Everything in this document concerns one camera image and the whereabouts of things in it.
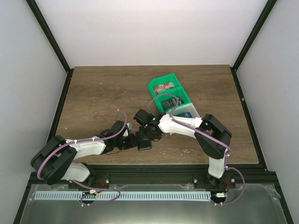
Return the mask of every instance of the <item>white wall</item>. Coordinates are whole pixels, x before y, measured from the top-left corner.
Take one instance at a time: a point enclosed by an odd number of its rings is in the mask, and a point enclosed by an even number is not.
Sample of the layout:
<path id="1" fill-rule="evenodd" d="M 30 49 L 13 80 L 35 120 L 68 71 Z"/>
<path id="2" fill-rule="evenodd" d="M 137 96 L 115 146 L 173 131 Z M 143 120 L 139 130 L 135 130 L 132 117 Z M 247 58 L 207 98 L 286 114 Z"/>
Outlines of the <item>white wall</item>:
<path id="1" fill-rule="evenodd" d="M 24 0 L 0 3 L 0 222 L 13 223 L 65 71 Z"/>
<path id="2" fill-rule="evenodd" d="M 270 170 L 299 223 L 299 1 L 277 1 L 238 70 Z"/>
<path id="3" fill-rule="evenodd" d="M 266 0 L 36 0 L 71 67 L 233 65 Z"/>

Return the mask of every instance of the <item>purple cable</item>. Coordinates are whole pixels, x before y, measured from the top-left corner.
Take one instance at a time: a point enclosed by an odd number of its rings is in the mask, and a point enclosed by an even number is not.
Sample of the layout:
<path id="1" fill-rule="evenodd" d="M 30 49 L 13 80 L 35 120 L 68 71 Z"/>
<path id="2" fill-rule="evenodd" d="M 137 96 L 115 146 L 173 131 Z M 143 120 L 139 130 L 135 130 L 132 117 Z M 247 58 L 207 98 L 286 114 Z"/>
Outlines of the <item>purple cable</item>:
<path id="1" fill-rule="evenodd" d="M 96 191 L 116 191 L 116 192 L 118 192 L 118 196 L 116 196 L 115 198 L 113 198 L 113 199 L 111 199 L 111 200 L 109 200 L 109 201 L 106 201 L 106 202 L 102 202 L 102 203 L 97 203 L 97 204 L 93 204 L 93 203 L 92 203 L 92 204 L 90 204 L 90 205 L 92 205 L 92 206 L 93 206 L 93 205 L 109 204 L 109 203 L 115 201 L 117 198 L 119 198 L 119 197 L 121 196 L 121 192 L 120 192 L 119 190 L 116 190 L 116 189 L 91 188 L 91 187 L 88 187 L 88 186 L 86 186 L 86 185 L 84 185 L 84 184 L 78 182 L 78 181 L 73 181 L 73 182 L 74 182 L 75 184 L 79 185 L 80 187 L 83 187 L 83 188 L 86 188 L 86 189 L 89 189 L 89 190 L 96 190 Z M 81 204 L 85 204 L 85 203 L 83 203 L 83 199 L 84 199 L 85 197 L 89 196 L 89 195 L 93 195 L 93 194 L 87 194 L 87 195 L 83 195 L 83 196 L 81 197 L 81 199 L 80 199 Z"/>
<path id="2" fill-rule="evenodd" d="M 240 195 L 239 195 L 236 199 L 234 199 L 234 200 L 231 201 L 231 202 L 224 203 L 224 204 L 222 204 L 222 205 L 229 205 L 229 204 L 232 204 L 232 203 L 238 201 L 238 200 L 242 197 L 242 195 L 244 194 L 244 191 L 245 191 L 245 179 L 244 179 L 244 176 L 242 175 L 242 173 L 241 173 L 238 169 L 236 169 L 236 168 L 234 168 L 234 167 L 228 167 L 228 168 L 225 168 L 226 171 L 227 171 L 227 170 L 230 170 L 230 169 L 236 171 L 236 172 L 240 175 L 240 177 L 242 178 L 242 182 L 243 182 L 243 188 L 242 188 L 242 191 L 241 191 Z"/>
<path id="3" fill-rule="evenodd" d="M 117 121 L 118 115 L 120 115 L 121 112 L 124 113 L 124 111 L 120 111 L 120 110 L 118 110 L 118 112 L 117 112 L 117 114 L 116 114 L 116 116 L 115 116 L 115 121 Z"/>
<path id="4" fill-rule="evenodd" d="M 101 140 L 107 140 L 107 139 L 114 138 L 115 136 L 119 135 L 119 134 L 123 131 L 123 129 L 124 129 L 124 128 L 126 127 L 126 125 L 127 125 L 127 115 L 126 115 L 126 113 L 125 113 L 124 111 L 118 111 L 118 112 L 117 112 L 117 116 L 118 116 L 118 114 L 119 114 L 120 112 L 123 113 L 123 114 L 125 115 L 125 122 L 124 122 L 124 125 L 123 125 L 123 127 L 121 128 L 121 130 L 120 130 L 118 133 L 114 134 L 114 135 L 111 135 L 111 136 L 109 136 L 109 137 L 105 137 L 105 138 L 101 138 L 101 139 L 97 139 L 97 140 L 95 140 L 95 141 L 101 141 Z M 38 169 L 38 171 L 37 171 L 37 178 L 40 179 L 40 180 L 42 180 L 41 172 L 42 172 L 44 166 L 45 166 L 46 163 L 50 160 L 50 158 L 52 158 L 52 156 L 53 156 L 54 154 L 56 154 L 57 152 L 59 152 L 61 149 L 63 149 L 63 148 L 66 147 L 66 146 L 75 144 L 75 143 L 92 142 L 92 141 L 93 141 L 93 140 L 90 139 L 90 138 L 89 138 L 89 139 L 81 139 L 81 140 L 78 140 L 77 142 L 75 142 L 75 141 L 71 141 L 71 142 L 65 143 L 64 145 L 59 146 L 59 147 L 58 147 L 57 149 L 55 149 L 52 153 L 50 153 L 50 155 L 49 155 L 49 156 L 44 160 L 44 162 L 41 164 L 41 166 L 39 167 L 39 169 Z"/>

